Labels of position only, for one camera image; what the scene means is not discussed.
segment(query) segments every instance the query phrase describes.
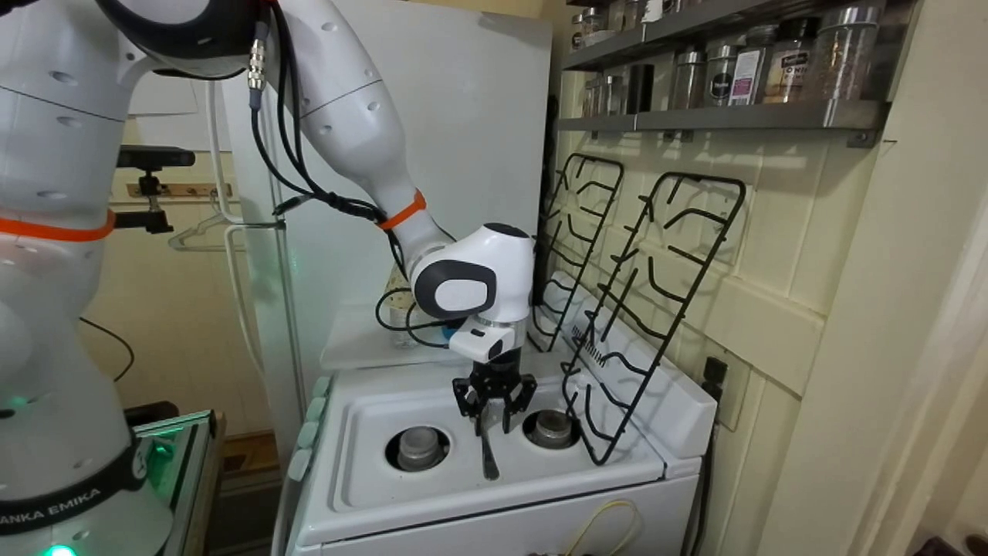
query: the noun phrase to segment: spice rack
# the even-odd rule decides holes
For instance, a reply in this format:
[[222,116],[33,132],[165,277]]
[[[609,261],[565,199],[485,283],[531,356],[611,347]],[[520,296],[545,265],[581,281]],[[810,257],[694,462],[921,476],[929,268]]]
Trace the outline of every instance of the spice rack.
[[[661,21],[622,32],[598,43],[581,45],[565,59],[565,70],[609,70],[649,56],[673,51],[689,43],[738,34],[755,25],[781,21],[795,14],[824,13],[847,5],[847,0],[704,0]],[[880,43],[892,56],[884,60],[888,70],[899,60],[906,28],[884,28]],[[689,110],[641,110],[641,114],[597,114],[561,116],[555,129],[587,132],[722,132],[722,129],[835,129],[849,132],[853,147],[870,147],[885,123],[888,101],[884,99],[821,99],[795,105],[729,105],[729,109],[689,109]]]

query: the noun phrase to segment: jar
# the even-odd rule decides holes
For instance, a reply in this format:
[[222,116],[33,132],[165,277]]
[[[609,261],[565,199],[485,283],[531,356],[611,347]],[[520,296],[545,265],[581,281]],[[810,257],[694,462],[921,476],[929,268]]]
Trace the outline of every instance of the jar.
[[626,70],[626,114],[652,110],[655,63],[631,63]]
[[738,56],[738,50],[733,43],[712,43],[708,50],[704,105],[729,105],[733,76],[734,76],[734,56]]
[[581,41],[584,45],[598,43],[615,34],[615,32],[609,32],[609,14],[597,5],[584,9],[584,28],[587,28],[587,34]]
[[584,92],[581,92],[584,116],[597,116],[598,114],[597,92],[598,92],[598,76],[587,74],[584,76]]
[[652,110],[671,109],[673,74],[677,74],[677,56],[665,51],[652,59],[652,101],[649,101]]
[[862,99],[878,32],[880,5],[873,4],[828,13],[811,51],[810,90],[821,99]]
[[790,19],[778,25],[766,63],[762,105],[787,105],[802,96],[817,28],[821,19]]
[[579,13],[574,14],[574,25],[571,25],[571,37],[567,37],[567,45],[581,50],[584,41],[587,41],[591,28],[587,28],[587,13]]
[[745,34],[745,43],[734,56],[729,105],[755,105],[759,99],[771,37],[776,25],[759,25]]
[[689,45],[677,56],[671,110],[698,109],[704,99],[704,51]]
[[597,90],[598,114],[625,114],[626,87],[622,74],[603,74]]

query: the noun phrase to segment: label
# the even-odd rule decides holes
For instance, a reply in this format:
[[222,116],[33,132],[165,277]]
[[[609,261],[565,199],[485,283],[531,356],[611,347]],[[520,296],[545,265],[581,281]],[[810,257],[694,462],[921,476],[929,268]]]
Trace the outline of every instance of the label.
[[733,96],[733,74],[712,74],[709,76],[709,96],[717,105],[727,105]]
[[759,50],[738,51],[729,105],[755,105],[758,84],[759,84],[759,67],[762,67],[762,51]]
[[810,50],[781,50],[769,60],[762,101],[795,101],[802,92],[810,67]]

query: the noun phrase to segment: green light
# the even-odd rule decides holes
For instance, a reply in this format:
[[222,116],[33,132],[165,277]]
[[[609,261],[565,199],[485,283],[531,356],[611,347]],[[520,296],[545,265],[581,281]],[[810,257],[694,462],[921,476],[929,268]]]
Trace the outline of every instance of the green light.
[[68,545],[68,543],[53,543],[53,545],[47,545],[39,556],[78,556],[78,553],[74,553],[74,545]]

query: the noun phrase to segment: bottle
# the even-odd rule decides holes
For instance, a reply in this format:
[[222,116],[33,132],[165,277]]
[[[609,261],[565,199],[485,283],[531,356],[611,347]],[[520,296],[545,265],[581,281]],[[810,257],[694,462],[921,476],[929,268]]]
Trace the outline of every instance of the bottle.
[[626,114],[652,110],[655,63],[631,63],[626,70]]
[[745,34],[745,45],[734,56],[729,105],[755,105],[759,99],[771,37],[776,25],[759,25]]
[[704,51],[689,45],[677,56],[671,110],[698,109],[704,99]]
[[802,96],[817,28],[821,19],[787,19],[778,25],[766,63],[762,105],[787,105]]
[[597,74],[587,74],[587,76],[584,76],[584,90],[581,90],[584,116],[597,116],[597,114],[598,114],[597,92],[598,92],[598,76],[597,76]]
[[626,99],[625,76],[622,74],[604,74],[598,81],[598,92],[597,92],[598,114],[625,114],[625,99]]
[[704,105],[717,105],[717,109],[729,105],[733,76],[734,76],[734,45],[733,43],[712,43],[708,50]]
[[880,5],[873,4],[828,13],[811,51],[810,90],[817,99],[862,99],[878,32]]

